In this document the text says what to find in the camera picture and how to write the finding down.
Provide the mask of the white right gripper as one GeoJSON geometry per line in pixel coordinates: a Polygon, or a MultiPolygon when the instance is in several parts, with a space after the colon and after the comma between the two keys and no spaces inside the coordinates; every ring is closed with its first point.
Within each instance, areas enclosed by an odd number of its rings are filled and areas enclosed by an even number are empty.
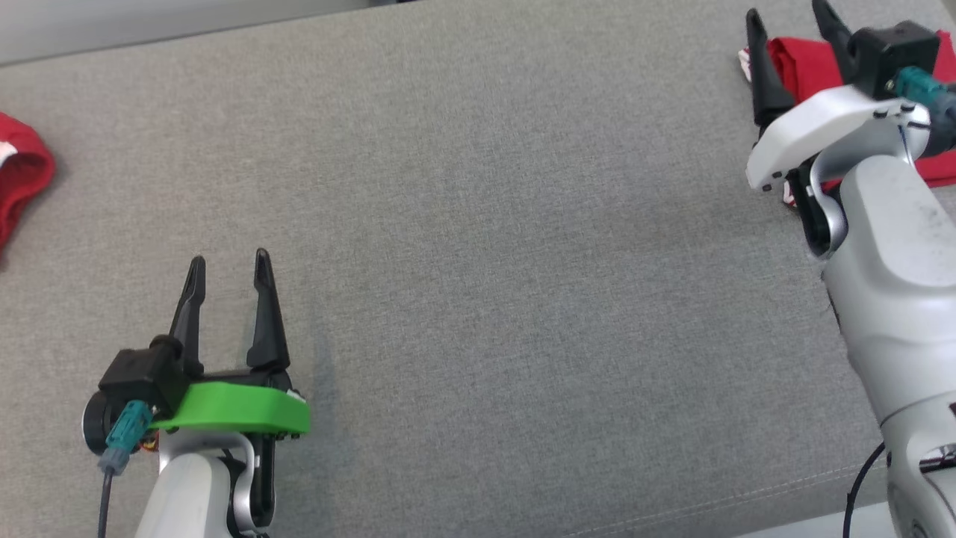
{"type": "MultiPolygon", "coordinates": [[[[820,35],[832,48],[841,81],[852,83],[857,59],[849,28],[829,1],[813,0],[813,13],[820,35]]],[[[849,142],[851,135],[864,129],[887,127],[891,137],[901,140],[905,156],[922,156],[930,134],[925,106],[901,98],[875,101],[853,86],[823,90],[795,106],[769,54],[769,38],[758,10],[745,14],[745,31],[754,125],[767,127],[748,157],[751,188],[776,186],[787,171],[831,146],[849,142]]]]}

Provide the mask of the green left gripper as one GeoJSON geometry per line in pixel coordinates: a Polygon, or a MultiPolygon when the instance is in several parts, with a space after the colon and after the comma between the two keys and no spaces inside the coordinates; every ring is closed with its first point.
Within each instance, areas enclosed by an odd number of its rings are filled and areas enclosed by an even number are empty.
{"type": "MultiPolygon", "coordinates": [[[[205,300],[204,256],[191,259],[187,278],[170,327],[170,336],[182,345],[182,371],[204,374],[199,359],[200,309],[205,300]]],[[[260,372],[218,376],[193,383],[170,418],[155,420],[156,431],[191,430],[303,436],[311,432],[311,411],[304,396],[291,384],[288,343],[276,288],[272,259],[256,250],[254,289],[258,294],[252,344],[246,365],[260,372]]]]}

